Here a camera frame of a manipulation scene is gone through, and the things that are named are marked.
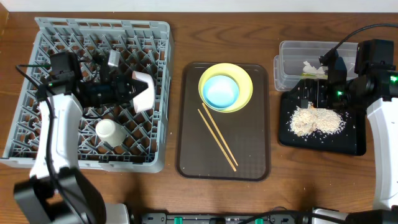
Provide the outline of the food scraps pile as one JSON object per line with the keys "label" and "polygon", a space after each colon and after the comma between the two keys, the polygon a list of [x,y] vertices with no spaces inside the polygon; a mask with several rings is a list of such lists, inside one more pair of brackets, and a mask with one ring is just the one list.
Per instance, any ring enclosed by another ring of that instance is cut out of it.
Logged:
{"label": "food scraps pile", "polygon": [[315,108],[311,103],[307,108],[296,107],[288,122],[289,130],[297,136],[309,136],[315,132],[338,134],[346,122],[333,110]]}

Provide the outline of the yellow round plate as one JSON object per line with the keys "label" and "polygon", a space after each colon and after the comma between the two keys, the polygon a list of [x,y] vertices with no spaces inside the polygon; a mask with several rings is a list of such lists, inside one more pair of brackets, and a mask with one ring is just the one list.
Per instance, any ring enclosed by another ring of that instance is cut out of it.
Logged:
{"label": "yellow round plate", "polygon": [[[210,107],[207,103],[205,103],[202,95],[202,90],[205,82],[209,78],[217,75],[224,75],[232,78],[239,87],[239,96],[236,102],[232,106],[223,110],[217,110]],[[240,66],[232,63],[218,63],[210,66],[202,73],[198,82],[198,92],[201,100],[211,109],[222,113],[232,113],[245,107],[252,97],[253,89],[253,83],[248,72],[246,72]]]}

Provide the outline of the white cup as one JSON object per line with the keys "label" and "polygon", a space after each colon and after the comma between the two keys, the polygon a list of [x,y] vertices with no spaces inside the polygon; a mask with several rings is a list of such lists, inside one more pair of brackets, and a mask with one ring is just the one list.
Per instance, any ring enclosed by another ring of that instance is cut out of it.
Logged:
{"label": "white cup", "polygon": [[126,138],[124,128],[111,119],[102,119],[95,127],[96,135],[111,147],[117,147]]}

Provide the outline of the green snack wrapper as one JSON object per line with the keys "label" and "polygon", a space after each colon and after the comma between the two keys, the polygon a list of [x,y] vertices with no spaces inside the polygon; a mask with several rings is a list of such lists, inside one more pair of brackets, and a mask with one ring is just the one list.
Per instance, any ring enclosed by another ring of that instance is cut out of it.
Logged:
{"label": "green snack wrapper", "polygon": [[319,79],[327,79],[328,78],[328,75],[325,75],[325,74],[321,74],[321,75],[319,75],[319,74],[312,74],[312,73],[302,73],[301,74],[301,76],[303,76],[303,77],[311,77],[311,78],[319,78]]}

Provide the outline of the white tissue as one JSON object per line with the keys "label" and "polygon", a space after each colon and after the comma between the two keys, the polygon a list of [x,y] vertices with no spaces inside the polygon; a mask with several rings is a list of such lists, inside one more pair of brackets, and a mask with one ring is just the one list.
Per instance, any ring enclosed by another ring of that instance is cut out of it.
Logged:
{"label": "white tissue", "polygon": [[323,67],[316,68],[314,66],[311,66],[308,61],[304,61],[303,64],[304,64],[303,67],[304,74],[315,75],[315,76],[325,75],[325,70],[323,69]]}

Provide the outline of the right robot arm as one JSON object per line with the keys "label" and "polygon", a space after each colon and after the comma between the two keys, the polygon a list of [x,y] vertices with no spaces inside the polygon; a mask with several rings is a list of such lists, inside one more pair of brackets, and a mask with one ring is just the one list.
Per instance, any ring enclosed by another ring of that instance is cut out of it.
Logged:
{"label": "right robot arm", "polygon": [[344,61],[336,49],[320,57],[328,67],[326,80],[303,79],[284,93],[304,108],[352,109],[365,112],[374,141],[376,188],[372,210],[342,213],[317,208],[304,216],[304,223],[397,223],[397,71],[393,64],[394,43],[365,40],[357,46],[354,72],[346,78]]}

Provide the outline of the light blue bowl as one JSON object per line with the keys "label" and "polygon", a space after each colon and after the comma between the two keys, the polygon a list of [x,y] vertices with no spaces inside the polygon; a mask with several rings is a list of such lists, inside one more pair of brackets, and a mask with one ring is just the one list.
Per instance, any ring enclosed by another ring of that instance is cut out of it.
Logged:
{"label": "light blue bowl", "polygon": [[238,84],[230,77],[217,75],[209,78],[202,90],[205,103],[217,110],[232,106],[239,96]]}

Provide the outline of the pink bowl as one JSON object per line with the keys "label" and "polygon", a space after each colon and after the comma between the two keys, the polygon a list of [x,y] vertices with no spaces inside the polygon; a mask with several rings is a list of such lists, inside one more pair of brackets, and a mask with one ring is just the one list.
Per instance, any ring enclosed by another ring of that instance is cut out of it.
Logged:
{"label": "pink bowl", "polygon": [[133,72],[132,78],[147,84],[147,88],[132,99],[136,113],[152,109],[155,102],[154,80],[151,75],[142,72]]}

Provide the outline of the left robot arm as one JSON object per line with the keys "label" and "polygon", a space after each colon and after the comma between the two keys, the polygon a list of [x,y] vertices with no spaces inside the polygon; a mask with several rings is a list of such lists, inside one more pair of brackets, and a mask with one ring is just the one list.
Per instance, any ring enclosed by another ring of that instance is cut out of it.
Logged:
{"label": "left robot arm", "polygon": [[87,107],[130,103],[136,113],[154,105],[154,80],[124,74],[115,50],[94,59],[99,77],[86,81],[73,52],[50,57],[51,79],[36,86],[41,130],[29,179],[14,186],[14,199],[30,223],[129,223],[127,206],[106,203],[78,164],[78,127]]}

